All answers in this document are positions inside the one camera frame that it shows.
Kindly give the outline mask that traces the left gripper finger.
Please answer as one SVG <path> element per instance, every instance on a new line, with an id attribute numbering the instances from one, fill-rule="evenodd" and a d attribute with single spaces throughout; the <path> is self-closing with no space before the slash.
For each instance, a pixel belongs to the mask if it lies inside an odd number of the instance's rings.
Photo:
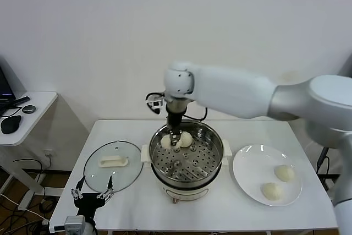
<path id="1" fill-rule="evenodd" d="M 77 182 L 75 188 L 71 189 L 71 195 L 73 199 L 81 199 L 83 197 L 81 194 L 81 189 L 83 187 L 84 182 L 85 182 L 85 178 L 82 177 L 81 180 Z"/>
<path id="2" fill-rule="evenodd" d="M 100 200 L 109 200 L 114 194 L 112 176 L 110 176 L 107 189 L 101 192 L 97 198 Z"/>

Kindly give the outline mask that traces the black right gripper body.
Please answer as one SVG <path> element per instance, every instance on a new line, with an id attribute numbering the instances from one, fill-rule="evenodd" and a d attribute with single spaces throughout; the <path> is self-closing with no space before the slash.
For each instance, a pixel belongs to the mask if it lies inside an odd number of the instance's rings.
<path id="1" fill-rule="evenodd" d="M 168 112 L 167 127 L 172 133 L 180 133 L 180 124 L 182 122 L 183 112 Z"/>

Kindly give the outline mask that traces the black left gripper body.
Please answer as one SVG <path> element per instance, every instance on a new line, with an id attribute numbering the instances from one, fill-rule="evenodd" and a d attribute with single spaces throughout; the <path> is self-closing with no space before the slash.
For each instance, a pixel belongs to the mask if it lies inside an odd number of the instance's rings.
<path id="1" fill-rule="evenodd" d="M 103 207 L 107 200 L 98 193 L 74 195 L 74 205 L 78 209 L 77 215 L 94 216 L 96 210 Z"/>

